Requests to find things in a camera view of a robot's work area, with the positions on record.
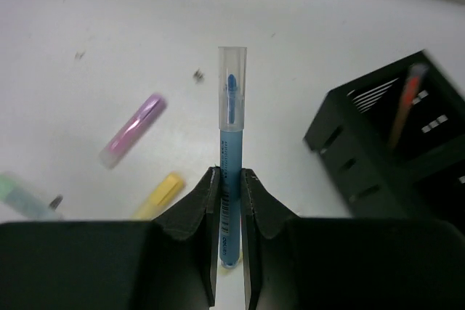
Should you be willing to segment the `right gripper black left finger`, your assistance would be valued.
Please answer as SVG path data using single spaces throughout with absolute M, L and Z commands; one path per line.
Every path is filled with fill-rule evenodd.
M 3 309 L 209 309 L 219 169 L 151 221 L 1 225 Z

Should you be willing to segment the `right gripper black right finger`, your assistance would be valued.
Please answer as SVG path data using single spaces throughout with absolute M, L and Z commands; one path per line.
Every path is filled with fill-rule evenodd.
M 297 216 L 241 174 L 247 309 L 462 309 L 464 236 L 435 220 Z

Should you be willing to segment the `yellow highlighter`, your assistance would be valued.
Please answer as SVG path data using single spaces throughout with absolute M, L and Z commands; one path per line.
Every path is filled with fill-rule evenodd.
M 171 172 L 132 214 L 131 219 L 147 221 L 156 218 L 184 187 L 185 180 L 179 174 Z

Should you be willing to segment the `purple pink highlighter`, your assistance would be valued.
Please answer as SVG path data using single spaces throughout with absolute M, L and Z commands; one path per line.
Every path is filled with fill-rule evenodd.
M 145 132 L 159 119 L 167 107 L 166 99 L 160 94 L 151 94 L 105 145 L 99 154 L 101 164 L 112 169 L 126 156 Z

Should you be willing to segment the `green highlighter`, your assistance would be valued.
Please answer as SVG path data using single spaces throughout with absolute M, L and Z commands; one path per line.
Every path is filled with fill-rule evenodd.
M 1 202 L 27 219 L 63 220 L 61 213 L 49 208 L 49 203 L 35 196 L 7 174 L 1 174 Z

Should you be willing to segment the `blue pen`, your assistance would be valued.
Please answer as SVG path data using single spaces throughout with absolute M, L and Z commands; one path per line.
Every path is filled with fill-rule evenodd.
M 219 47 L 221 207 L 219 258 L 234 269 L 240 258 L 240 173 L 245 123 L 247 48 Z

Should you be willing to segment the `orange red pen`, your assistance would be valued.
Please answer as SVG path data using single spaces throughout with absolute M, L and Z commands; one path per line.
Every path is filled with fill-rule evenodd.
M 416 63 L 410 66 L 408 76 L 405 79 L 402 93 L 398 103 L 397 112 L 392 124 L 392 129 L 389 134 L 387 142 L 388 147 L 393 150 L 396 148 L 404 126 L 406 124 L 408 115 L 413 105 L 413 100 L 417 96 L 421 87 L 422 81 L 426 76 L 429 67 L 424 63 Z

